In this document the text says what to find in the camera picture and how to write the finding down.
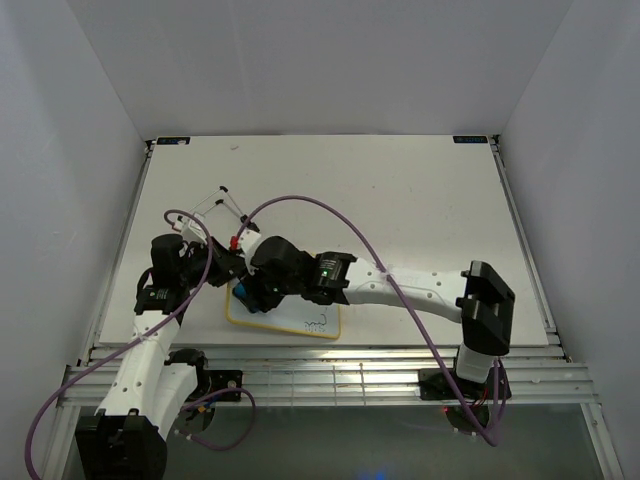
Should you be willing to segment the blue whiteboard eraser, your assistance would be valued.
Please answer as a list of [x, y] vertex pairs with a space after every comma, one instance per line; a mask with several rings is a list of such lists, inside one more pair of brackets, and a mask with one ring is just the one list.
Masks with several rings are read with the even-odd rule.
[[256, 313], [259, 311], [259, 306], [256, 303], [253, 295], [248, 292], [245, 286], [239, 282], [232, 289], [233, 296], [246, 308], [250, 313]]

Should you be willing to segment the yellow framed whiteboard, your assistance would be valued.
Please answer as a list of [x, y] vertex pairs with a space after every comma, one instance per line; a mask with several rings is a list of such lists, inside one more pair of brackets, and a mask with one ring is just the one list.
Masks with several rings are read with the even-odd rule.
[[268, 313], [250, 313], [233, 295], [233, 288], [227, 287], [225, 315], [234, 325], [329, 340], [341, 335], [341, 311], [337, 305], [321, 306], [287, 296]]

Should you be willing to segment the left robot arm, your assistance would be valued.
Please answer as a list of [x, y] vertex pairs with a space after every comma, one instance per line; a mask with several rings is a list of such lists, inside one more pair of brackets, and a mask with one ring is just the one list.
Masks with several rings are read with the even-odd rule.
[[96, 412], [79, 418], [75, 439], [88, 479], [160, 479], [167, 436], [188, 404], [193, 417], [217, 400], [237, 401], [240, 374], [217, 376], [196, 349], [172, 350], [187, 300], [205, 283], [220, 287], [245, 271], [243, 259], [215, 239], [186, 242], [164, 234], [151, 242], [151, 267], [137, 285], [133, 347]]

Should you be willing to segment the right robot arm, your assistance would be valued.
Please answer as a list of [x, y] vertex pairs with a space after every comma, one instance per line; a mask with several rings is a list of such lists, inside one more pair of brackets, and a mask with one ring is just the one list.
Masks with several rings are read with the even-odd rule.
[[317, 305], [412, 307], [460, 325], [451, 382], [464, 397], [488, 384], [495, 360], [510, 350], [516, 295], [494, 268], [472, 261], [462, 271], [379, 267], [343, 252], [311, 254], [280, 236], [243, 233], [247, 267], [233, 293], [250, 312], [267, 313], [288, 296]]

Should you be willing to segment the left blue table label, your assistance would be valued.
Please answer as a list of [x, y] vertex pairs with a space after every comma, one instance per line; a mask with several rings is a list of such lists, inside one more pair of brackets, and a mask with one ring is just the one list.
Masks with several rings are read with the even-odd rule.
[[183, 146], [189, 145], [191, 141], [190, 137], [158, 137], [156, 140], [156, 145], [176, 145]]

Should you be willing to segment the blue table label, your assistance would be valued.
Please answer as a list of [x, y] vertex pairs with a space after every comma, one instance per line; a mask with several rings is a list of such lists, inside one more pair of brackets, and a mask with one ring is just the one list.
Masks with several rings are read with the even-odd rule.
[[454, 135], [455, 144], [488, 144], [489, 140], [484, 135]]
[[183, 146], [189, 145], [191, 141], [190, 137], [158, 137], [156, 140], [156, 145], [176, 145]]

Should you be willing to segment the right blue table label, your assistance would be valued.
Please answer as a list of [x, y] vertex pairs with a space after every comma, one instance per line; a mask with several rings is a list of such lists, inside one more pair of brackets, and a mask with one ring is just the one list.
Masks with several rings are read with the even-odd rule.
[[454, 135], [455, 144], [488, 144], [489, 140], [484, 135]]

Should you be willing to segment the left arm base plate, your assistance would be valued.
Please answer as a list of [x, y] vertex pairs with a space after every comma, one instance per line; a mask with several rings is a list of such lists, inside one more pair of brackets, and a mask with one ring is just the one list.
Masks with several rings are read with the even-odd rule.
[[237, 392], [243, 386], [243, 372], [241, 370], [206, 370], [207, 379], [205, 392], [213, 393], [223, 390], [207, 400], [208, 403], [215, 402], [239, 402], [242, 394]]

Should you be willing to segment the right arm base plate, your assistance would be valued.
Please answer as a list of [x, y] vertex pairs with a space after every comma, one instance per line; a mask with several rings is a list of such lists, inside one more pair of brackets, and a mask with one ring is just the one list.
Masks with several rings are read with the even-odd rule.
[[[449, 373], [456, 383], [458, 389], [460, 390], [461, 395], [467, 401], [470, 401], [472, 403], [479, 403], [481, 400], [489, 400], [494, 398], [494, 374], [496, 373], [494, 369], [489, 372], [487, 380], [482, 384], [458, 378], [453, 369], [450, 369]], [[506, 371], [502, 367], [499, 367], [497, 373], [498, 399], [510, 399], [512, 397], [512, 391], [508, 382], [508, 378], [506, 377]], [[420, 369], [418, 371], [418, 386], [419, 397], [423, 401], [444, 401], [457, 399], [456, 394], [445, 378], [444, 373], [438, 368]]]

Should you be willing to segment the aluminium rail frame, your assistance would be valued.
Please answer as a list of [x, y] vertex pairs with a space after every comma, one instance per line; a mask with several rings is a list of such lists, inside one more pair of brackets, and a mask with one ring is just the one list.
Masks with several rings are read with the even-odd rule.
[[[514, 204], [498, 136], [486, 136], [488, 144], [447, 145], [453, 152], [464, 146], [469, 152], [488, 152], [510, 212], [531, 288], [549, 338], [546, 346], [516, 347], [505, 362], [513, 368], [513, 404], [554, 403], [577, 405], [589, 432], [595, 456], [606, 479], [620, 479], [623, 471], [606, 426], [602, 405], [583, 363], [565, 354], [552, 319], [538, 272]], [[367, 344], [360, 346], [208, 345], [213, 370], [241, 370], [243, 382], [264, 408], [450, 406], [449, 400], [423, 401], [419, 397], [418, 371], [436, 368], [428, 347]], [[84, 374], [68, 368], [69, 386], [55, 398], [54, 434], [45, 461], [46, 479], [59, 479], [71, 449], [72, 437], [82, 409], [95, 405], [120, 362], [114, 349], [94, 345], [87, 355]]]

